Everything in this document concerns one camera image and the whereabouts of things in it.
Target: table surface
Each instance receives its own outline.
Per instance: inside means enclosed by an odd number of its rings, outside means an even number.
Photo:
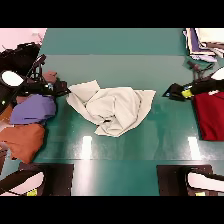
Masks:
[[[69,85],[97,80],[101,88],[153,89],[156,96],[143,122],[119,138],[97,136],[94,124],[58,98],[34,162],[74,164],[72,195],[158,195],[158,164],[211,164],[224,175],[224,143],[200,140],[190,101],[162,97],[172,83],[192,80],[184,47],[176,28],[48,29],[40,51],[47,55],[44,71],[57,71]],[[88,154],[84,136],[92,137]],[[7,158],[0,178],[18,163]]]

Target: white cloth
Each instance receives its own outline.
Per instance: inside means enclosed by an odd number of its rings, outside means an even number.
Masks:
[[[211,42],[224,44],[224,28],[197,28],[201,43]]]
[[[97,135],[113,137],[119,137],[142,122],[156,93],[131,87],[100,89],[96,80],[69,89],[68,104],[86,120],[99,125],[95,131]]]

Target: yellow label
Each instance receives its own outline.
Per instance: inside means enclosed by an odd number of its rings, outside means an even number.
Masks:
[[[27,192],[27,196],[37,196],[37,189]]]
[[[196,196],[206,196],[205,192],[198,192],[198,193],[195,193],[195,194],[196,194]]]

